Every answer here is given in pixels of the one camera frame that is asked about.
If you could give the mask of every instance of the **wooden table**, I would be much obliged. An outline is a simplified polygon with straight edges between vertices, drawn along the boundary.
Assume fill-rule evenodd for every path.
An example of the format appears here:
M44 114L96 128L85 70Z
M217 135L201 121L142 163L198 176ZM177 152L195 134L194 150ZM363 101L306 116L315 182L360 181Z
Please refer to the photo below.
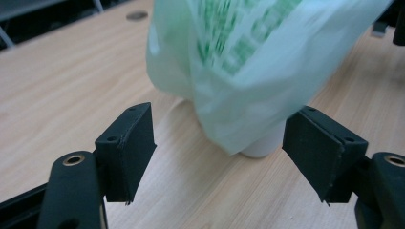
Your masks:
M228 156L191 103L145 71L148 20L131 1L0 53L0 201L47 182L53 162L92 151L121 112L150 101L159 145L130 206L108 203L111 228L355 228L353 207L328 207L287 154ZM405 49L365 34L310 105L370 141L368 156L405 155Z

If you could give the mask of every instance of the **plastic bag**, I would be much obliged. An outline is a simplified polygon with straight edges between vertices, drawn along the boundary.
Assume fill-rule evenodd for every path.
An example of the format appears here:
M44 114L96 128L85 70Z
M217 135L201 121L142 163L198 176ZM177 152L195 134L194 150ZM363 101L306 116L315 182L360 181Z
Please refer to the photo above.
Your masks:
M306 104L390 0L155 0L154 85L235 154Z

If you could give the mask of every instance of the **white cup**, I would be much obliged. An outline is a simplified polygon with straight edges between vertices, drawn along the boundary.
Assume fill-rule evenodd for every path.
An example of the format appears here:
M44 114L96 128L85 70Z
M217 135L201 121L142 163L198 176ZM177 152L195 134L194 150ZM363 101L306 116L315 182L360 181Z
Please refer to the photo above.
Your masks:
M241 154L253 158L261 158L275 152L277 147L282 143L286 122L283 121L275 126L263 138L253 142L247 148L241 151Z

